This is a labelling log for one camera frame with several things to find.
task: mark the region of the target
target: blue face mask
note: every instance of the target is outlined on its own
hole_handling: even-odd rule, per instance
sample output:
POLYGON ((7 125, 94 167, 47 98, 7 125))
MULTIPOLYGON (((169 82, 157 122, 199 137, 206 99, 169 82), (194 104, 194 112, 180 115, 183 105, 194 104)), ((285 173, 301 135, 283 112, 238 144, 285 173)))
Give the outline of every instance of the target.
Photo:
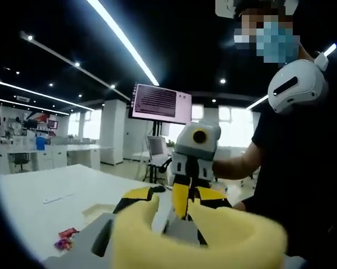
POLYGON ((292 29, 279 26, 278 22, 264 22, 262 29, 256 29, 256 52, 265 63, 283 66, 298 59, 299 36, 292 29))

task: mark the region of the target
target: black ceiling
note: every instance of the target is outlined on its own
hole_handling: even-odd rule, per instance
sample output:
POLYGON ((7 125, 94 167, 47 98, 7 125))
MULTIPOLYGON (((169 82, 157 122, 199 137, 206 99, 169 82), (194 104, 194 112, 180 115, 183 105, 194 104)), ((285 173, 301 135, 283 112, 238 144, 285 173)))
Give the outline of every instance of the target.
MULTIPOLYGON (((160 86, 186 92, 238 94, 258 98, 275 66, 261 68, 232 44, 234 23, 214 13, 214 1, 101 0, 124 31, 160 86), (227 83, 220 85, 219 78, 227 83)), ((337 43, 337 6, 301 0, 294 25, 309 51, 337 43)), ((139 65, 86 0, 2 1, 0 4, 0 80, 74 103, 121 98, 75 67, 20 38, 35 37, 130 97, 135 82, 151 84, 139 65)), ((37 106, 68 105, 0 86, 0 98, 14 95, 37 106)), ((195 97, 199 103, 211 98, 195 97)), ((218 98, 216 104, 245 106, 250 101, 218 98)))

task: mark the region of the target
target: white shoulder device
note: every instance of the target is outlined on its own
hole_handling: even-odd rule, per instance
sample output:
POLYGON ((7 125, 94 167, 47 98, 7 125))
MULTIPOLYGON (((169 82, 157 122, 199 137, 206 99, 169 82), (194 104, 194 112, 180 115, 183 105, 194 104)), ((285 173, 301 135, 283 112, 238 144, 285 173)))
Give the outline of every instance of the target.
POLYGON ((296 60, 282 67, 268 87, 268 102, 273 110, 286 114, 293 104, 310 105, 324 99, 329 88, 322 72, 328 62, 321 53, 314 62, 296 60))

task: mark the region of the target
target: blue container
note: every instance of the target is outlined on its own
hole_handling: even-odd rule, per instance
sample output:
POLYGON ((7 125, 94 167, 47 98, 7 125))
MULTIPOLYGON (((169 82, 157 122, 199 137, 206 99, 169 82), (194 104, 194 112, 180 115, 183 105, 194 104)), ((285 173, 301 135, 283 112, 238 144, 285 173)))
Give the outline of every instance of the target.
POLYGON ((35 139, 36 149, 37 150, 45 150, 45 138, 41 136, 37 136, 35 139))

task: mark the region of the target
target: white cabinet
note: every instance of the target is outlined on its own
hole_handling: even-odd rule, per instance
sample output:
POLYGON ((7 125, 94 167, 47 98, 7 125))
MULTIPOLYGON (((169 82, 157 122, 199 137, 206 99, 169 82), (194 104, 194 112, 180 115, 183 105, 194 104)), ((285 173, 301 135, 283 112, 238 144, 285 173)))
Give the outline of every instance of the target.
POLYGON ((37 158, 37 170, 48 170, 54 167, 53 165, 53 154, 52 152, 38 152, 36 154, 37 158))
POLYGON ((11 170, 8 154, 6 152, 0 153, 0 175, 9 175, 10 173, 11 170))
POLYGON ((90 167, 95 170, 100 170, 100 150, 90 150, 90 167))
POLYGON ((66 151, 53 151, 54 168, 66 167, 68 164, 66 151))

